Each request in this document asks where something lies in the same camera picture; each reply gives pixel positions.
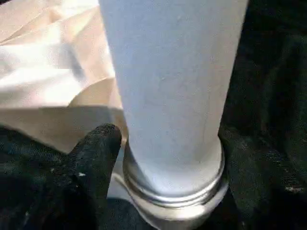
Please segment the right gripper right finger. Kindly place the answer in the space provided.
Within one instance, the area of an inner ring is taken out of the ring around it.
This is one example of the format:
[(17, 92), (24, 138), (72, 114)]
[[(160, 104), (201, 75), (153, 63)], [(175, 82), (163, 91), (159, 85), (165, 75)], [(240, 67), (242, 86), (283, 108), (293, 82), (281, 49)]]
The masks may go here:
[(222, 126), (229, 188), (245, 230), (305, 230), (307, 184), (261, 137)]

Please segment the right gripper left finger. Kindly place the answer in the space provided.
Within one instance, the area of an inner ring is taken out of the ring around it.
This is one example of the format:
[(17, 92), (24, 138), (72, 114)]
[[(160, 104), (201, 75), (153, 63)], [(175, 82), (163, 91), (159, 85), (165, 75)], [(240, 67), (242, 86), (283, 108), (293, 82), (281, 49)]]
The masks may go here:
[(35, 230), (101, 230), (111, 174), (122, 135), (114, 124), (89, 132), (62, 164), (46, 175), (43, 195), (29, 219)]

